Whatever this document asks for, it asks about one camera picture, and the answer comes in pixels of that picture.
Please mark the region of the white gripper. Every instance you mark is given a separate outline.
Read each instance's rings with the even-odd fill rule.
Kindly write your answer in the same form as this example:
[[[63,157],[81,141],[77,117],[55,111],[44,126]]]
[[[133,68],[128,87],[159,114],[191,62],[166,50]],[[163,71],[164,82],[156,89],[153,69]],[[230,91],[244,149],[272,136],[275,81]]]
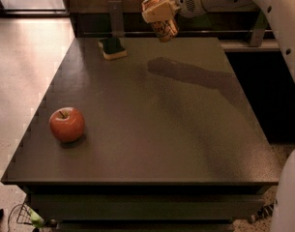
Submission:
[[[142,17],[147,23],[167,21],[176,15],[187,18],[202,15],[201,0],[160,0],[142,4]]]

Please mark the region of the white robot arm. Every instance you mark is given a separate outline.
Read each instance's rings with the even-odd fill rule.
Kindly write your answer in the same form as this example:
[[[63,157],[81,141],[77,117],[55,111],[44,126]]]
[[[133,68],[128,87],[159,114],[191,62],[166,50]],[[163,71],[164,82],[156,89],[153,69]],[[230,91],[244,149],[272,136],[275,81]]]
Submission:
[[[265,15],[295,84],[295,0],[144,0],[141,8],[158,39],[168,42],[178,33],[176,15],[196,17],[251,3]],[[280,174],[270,232],[295,232],[295,149]]]

